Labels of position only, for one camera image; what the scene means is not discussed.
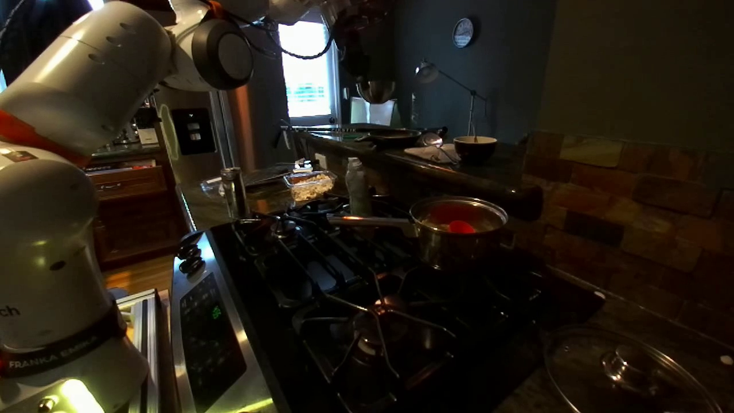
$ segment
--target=wall clock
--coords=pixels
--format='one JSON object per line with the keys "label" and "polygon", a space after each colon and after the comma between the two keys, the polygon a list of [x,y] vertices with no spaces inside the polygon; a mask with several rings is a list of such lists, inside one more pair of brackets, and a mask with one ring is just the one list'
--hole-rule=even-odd
{"label": "wall clock", "polygon": [[475,27],[475,21],[472,19],[459,19],[458,21],[458,27],[455,27],[455,46],[458,48],[467,48],[475,42],[478,38],[478,27]]}

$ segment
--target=pan handle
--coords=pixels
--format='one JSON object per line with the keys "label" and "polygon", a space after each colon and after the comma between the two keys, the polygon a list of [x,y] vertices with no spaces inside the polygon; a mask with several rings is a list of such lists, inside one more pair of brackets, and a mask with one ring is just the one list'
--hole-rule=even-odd
{"label": "pan handle", "polygon": [[417,236],[413,220],[409,218],[385,218],[385,217],[331,217],[331,226],[339,227],[395,227],[403,231],[406,236]]}

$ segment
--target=saucepan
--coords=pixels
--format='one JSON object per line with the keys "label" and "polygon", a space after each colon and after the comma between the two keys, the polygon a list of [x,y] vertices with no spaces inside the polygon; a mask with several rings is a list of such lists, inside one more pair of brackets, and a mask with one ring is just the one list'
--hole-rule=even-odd
{"label": "saucepan", "polygon": [[483,198],[434,198],[409,218],[335,217],[334,226],[397,227],[417,240],[417,256],[437,272],[467,272],[509,240],[507,212]]}

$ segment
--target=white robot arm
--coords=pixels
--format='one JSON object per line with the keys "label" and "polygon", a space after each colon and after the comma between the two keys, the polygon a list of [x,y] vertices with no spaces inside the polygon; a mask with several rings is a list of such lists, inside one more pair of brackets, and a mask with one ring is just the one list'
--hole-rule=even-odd
{"label": "white robot arm", "polygon": [[248,42],[221,16],[292,24],[310,6],[172,0],[177,24],[163,27],[133,6],[109,3],[0,94],[0,411],[38,411],[70,380],[85,383],[102,411],[120,411],[139,392],[148,366],[124,338],[94,260],[96,200],[80,165],[117,139],[156,83],[248,83]]}

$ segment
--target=cooking pot lid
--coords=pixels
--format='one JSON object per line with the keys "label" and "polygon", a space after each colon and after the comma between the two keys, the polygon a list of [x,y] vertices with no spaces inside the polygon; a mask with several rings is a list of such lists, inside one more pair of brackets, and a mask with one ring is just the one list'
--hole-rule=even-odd
{"label": "cooking pot lid", "polygon": [[712,411],[713,395],[669,354],[633,338],[575,328],[546,349],[546,367],[563,399],[580,413]]}

